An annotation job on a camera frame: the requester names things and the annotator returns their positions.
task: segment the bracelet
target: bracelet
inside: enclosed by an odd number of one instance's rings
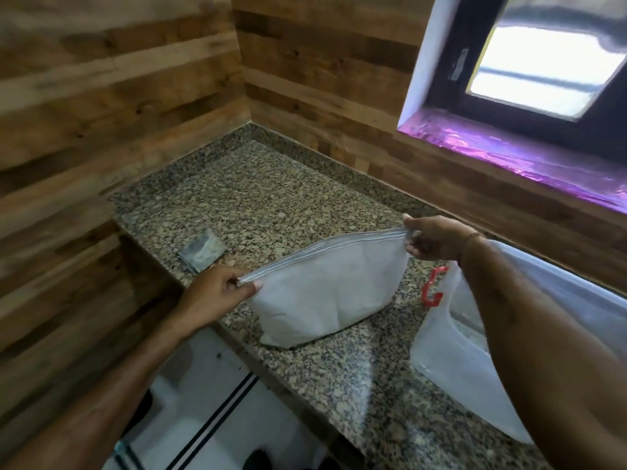
[[[483,237],[483,238],[485,238],[485,235],[482,232],[473,232],[466,239],[464,239],[464,242],[461,244],[461,250],[459,251],[459,255],[457,256],[457,265],[459,265],[460,268],[461,268],[461,256],[463,255],[464,251],[466,250],[466,246],[468,245],[470,240],[474,239],[475,237]]]

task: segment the hand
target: hand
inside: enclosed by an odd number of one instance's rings
[[[405,248],[421,260],[458,260],[468,242],[482,235],[470,226],[443,216],[412,218],[403,214],[406,228],[419,234],[405,240]]]
[[[252,297],[262,285],[254,282],[237,286],[237,279],[246,272],[237,267],[224,266],[213,266],[203,271],[183,293],[170,319],[170,326],[174,326],[185,338]]]

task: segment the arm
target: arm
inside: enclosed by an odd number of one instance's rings
[[[408,251],[460,261],[514,408],[556,469],[627,469],[627,367],[473,228],[443,217],[405,224]]]
[[[200,274],[172,314],[87,395],[27,442],[4,470],[101,469],[168,356],[258,290],[258,284],[234,286],[243,273],[215,266]]]

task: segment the window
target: window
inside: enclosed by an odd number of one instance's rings
[[[426,106],[627,164],[627,0],[461,0]]]

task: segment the floor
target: floor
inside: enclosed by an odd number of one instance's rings
[[[212,330],[180,347],[151,390],[151,411],[124,440],[130,450],[120,446],[103,470],[239,470],[258,448],[275,470],[300,470],[327,453]]]

